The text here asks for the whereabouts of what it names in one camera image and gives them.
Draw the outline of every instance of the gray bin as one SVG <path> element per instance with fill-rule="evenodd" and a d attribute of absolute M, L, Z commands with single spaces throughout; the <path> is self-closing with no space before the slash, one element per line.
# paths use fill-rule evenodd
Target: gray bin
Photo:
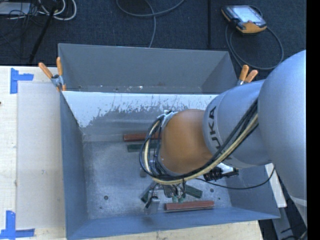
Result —
<path fill-rule="evenodd" d="M 109 237 L 280 217 L 270 183 L 235 190 L 200 180 L 187 184 L 213 200 L 213 209 L 146 215 L 141 194 L 152 180 L 140 177 L 139 152 L 123 134 L 146 132 L 166 109 L 205 109 L 237 78 L 229 53 L 58 45 L 67 91 L 60 93 L 66 237 Z M 244 188 L 268 179 L 264 166 L 241 169 L 216 184 Z M 187 201 L 198 200 L 188 196 Z"/>

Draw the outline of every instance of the bin floor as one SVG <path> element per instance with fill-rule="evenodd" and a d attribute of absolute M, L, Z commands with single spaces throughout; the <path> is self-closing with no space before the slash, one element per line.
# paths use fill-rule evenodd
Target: bin floor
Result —
<path fill-rule="evenodd" d="M 84 142 L 84 168 L 87 208 L 89 219 L 101 219 L 125 215 L 144 214 L 144 203 L 140 197 L 152 179 L 140 177 L 139 152 L 128 152 L 128 143 Z M 225 185 L 225 180 L 216 183 Z M 187 195 L 185 201 L 213 200 L 214 208 L 231 207 L 226 188 L 213 186 L 200 180 L 186 183 L 201 191 L 202 197 Z M 158 190 L 160 205 L 158 212 L 164 212 L 164 204 L 172 199 Z"/>

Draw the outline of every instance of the black stand leg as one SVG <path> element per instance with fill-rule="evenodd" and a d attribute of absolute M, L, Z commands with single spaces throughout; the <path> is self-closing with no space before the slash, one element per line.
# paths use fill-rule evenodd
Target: black stand leg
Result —
<path fill-rule="evenodd" d="M 37 53 L 37 51 L 38 51 L 38 49 L 39 49 L 39 46 L 40 46 L 40 44 L 41 44 L 41 42 L 42 42 L 42 39 L 44 38 L 44 35 L 45 35 L 45 33 L 46 33 L 46 31 L 47 31 L 47 29 L 48 29 L 48 27 L 49 27 L 49 24 L 50 24 L 50 22 L 51 22 L 51 20 L 52 20 L 52 18 L 53 18 L 53 16 L 54 16 L 54 13 L 55 13 L 55 11 L 56 11 L 56 9 L 57 9 L 58 4 L 60 3 L 60 1 L 61 1 L 61 0 L 53 0 L 53 6 L 52 6 L 52 8 L 51 8 L 51 11 L 50 11 L 50 14 L 49 14 L 49 16 L 48 16 L 48 19 L 46 20 L 46 22 L 45 22 L 45 24 L 44 24 L 44 26 L 43 26 L 43 29 L 42 29 L 42 31 L 41 31 L 41 34 L 40 34 L 40 36 L 38 37 L 37 41 L 35 42 L 34 47 L 33 47 L 33 49 L 32 49 L 32 52 L 31 52 L 31 54 L 30 54 L 29 64 L 32 63 L 32 61 L 34 60 L 34 58 L 35 58 L 35 56 L 36 56 L 36 53 Z"/>
<path fill-rule="evenodd" d="M 211 0 L 208 0 L 208 44 L 207 48 L 212 50 L 212 43 L 211 43 Z"/>

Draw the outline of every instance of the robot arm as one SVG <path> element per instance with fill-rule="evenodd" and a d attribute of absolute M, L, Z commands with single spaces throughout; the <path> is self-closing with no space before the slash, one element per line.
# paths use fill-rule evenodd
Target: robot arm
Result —
<path fill-rule="evenodd" d="M 307 225 L 305 50 L 265 80 L 221 93 L 206 110 L 174 114 L 162 130 L 159 153 L 151 162 L 148 140 L 141 150 L 144 169 L 157 183 L 179 184 L 199 175 L 210 180 L 219 172 L 232 175 L 234 169 L 273 163 Z"/>

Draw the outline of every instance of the clamp handle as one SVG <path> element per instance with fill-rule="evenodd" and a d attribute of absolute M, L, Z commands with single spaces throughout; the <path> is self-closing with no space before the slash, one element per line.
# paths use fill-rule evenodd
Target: clamp handle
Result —
<path fill-rule="evenodd" d="M 245 83 L 250 83 L 255 77 L 258 75 L 258 70 L 254 69 L 252 70 L 247 77 L 245 78 L 244 82 Z"/>
<path fill-rule="evenodd" d="M 249 72 L 249 66 L 248 65 L 243 65 L 241 73 L 240 73 L 240 76 L 239 76 L 239 80 L 240 81 L 245 81 L 248 72 Z"/>
<path fill-rule="evenodd" d="M 63 69 L 62 69 L 61 58 L 60 57 L 56 58 L 56 67 L 58 69 L 58 75 L 62 76 Z M 66 84 L 62 85 L 62 91 L 65 91 L 66 89 L 67 89 Z"/>
<path fill-rule="evenodd" d="M 51 71 L 47 68 L 47 66 L 45 64 L 43 64 L 42 62 L 39 62 L 38 64 L 39 68 L 42 69 L 43 73 L 45 73 L 45 75 L 48 77 L 48 78 L 53 78 L 54 75 L 51 73 Z"/>

